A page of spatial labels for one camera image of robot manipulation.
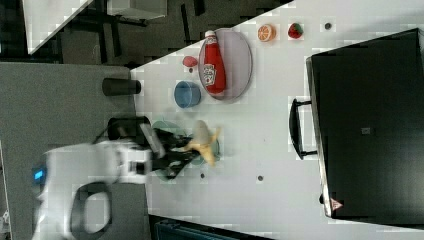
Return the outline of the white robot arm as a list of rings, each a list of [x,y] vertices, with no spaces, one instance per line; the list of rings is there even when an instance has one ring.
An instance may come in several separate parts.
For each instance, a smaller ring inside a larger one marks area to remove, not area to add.
[[[100,240],[115,222],[115,184],[145,185],[161,171],[172,179],[197,157],[213,165],[210,144],[216,137],[203,121],[190,136],[136,125],[130,135],[120,126],[116,140],[82,143],[49,150],[33,173],[41,202],[31,240]]]

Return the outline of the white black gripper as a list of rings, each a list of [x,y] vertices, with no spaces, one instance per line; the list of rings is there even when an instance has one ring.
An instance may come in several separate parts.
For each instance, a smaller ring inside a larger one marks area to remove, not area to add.
[[[187,164],[200,156],[197,151],[171,151],[165,155],[165,149],[183,148],[192,138],[157,128],[154,131],[148,123],[138,127],[142,139],[121,141],[117,147],[120,183],[145,184],[156,158],[160,158],[156,160],[156,174],[162,180],[175,179]]]

